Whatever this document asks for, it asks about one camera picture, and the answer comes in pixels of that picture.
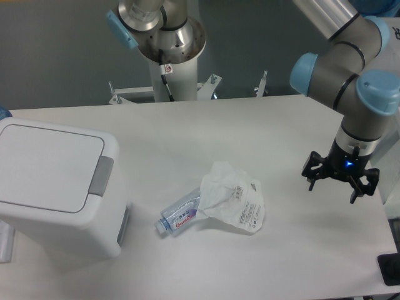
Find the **gray wall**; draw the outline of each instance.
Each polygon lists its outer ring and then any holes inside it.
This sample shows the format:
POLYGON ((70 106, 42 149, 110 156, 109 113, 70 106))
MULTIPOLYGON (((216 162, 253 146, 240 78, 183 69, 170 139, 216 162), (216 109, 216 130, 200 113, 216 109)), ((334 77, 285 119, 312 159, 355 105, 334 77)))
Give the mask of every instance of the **gray wall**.
MULTIPOLYGON (((207 31, 199 81, 223 77, 222 98, 253 95, 263 70, 271 95, 295 93, 298 57, 327 42, 288 0, 188 0, 207 31)), ((115 88, 150 86, 137 50, 109 32, 105 13, 117 0, 0 2, 0 104, 9 109, 107 104, 115 88)))

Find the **table surface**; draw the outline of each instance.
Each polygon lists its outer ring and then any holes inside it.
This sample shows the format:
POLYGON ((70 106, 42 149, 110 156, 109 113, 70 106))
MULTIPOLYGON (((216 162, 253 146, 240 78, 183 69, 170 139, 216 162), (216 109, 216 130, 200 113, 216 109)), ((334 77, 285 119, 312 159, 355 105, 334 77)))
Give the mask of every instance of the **table surface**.
POLYGON ((301 176, 328 153, 341 116, 302 96, 13 111, 19 118, 113 133, 133 202, 116 259, 45 249, 17 233, 0 265, 1 299, 285 299, 389 294, 377 256, 396 251, 380 197, 301 176), (198 187, 214 161, 259 179, 255 235, 208 219, 160 237, 159 212, 198 187))

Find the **light blue joint cap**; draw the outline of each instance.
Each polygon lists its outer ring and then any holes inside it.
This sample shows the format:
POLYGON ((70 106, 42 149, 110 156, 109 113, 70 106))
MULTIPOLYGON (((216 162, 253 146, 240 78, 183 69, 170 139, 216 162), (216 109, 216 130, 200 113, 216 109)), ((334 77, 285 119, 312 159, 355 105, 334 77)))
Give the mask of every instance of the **light blue joint cap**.
POLYGON ((308 96, 311 76, 313 75, 314 66, 317 58, 317 54, 304 54, 294 65, 292 73, 290 75, 290 85, 292 86, 292 88, 305 96, 308 96))
POLYGON ((106 17, 108 27, 110 27, 112 33, 122 45, 129 50, 138 46, 138 42, 112 11, 107 12, 106 17))
POLYGON ((389 44, 390 41, 390 29, 388 25, 380 17, 366 16, 365 19, 374 22, 379 31, 381 32, 381 37, 382 37, 381 51, 382 51, 389 44))
POLYGON ((400 78, 390 72, 370 70, 356 84, 360 100, 374 113, 391 116, 400 103, 400 78))
POLYGON ((0 120, 12 117, 13 115, 4 107, 0 106, 0 120))

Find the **plastic bottle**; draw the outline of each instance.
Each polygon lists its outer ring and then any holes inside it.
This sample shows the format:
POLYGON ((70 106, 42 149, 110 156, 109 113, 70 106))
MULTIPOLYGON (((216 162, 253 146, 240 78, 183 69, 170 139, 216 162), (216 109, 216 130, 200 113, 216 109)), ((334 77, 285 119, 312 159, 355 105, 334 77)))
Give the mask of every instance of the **plastic bottle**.
POLYGON ((161 211, 162 218, 154 223, 158 232, 175 235, 186 228, 196 217, 199 201, 200 188, 197 188, 161 211))

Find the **blue led light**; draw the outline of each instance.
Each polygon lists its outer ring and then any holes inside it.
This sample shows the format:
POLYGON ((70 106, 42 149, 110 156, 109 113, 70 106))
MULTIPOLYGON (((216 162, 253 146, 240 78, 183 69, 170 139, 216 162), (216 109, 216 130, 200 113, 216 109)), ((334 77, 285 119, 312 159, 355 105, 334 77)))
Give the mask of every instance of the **blue led light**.
POLYGON ((346 161, 346 168, 353 166, 354 163, 351 161, 346 161))

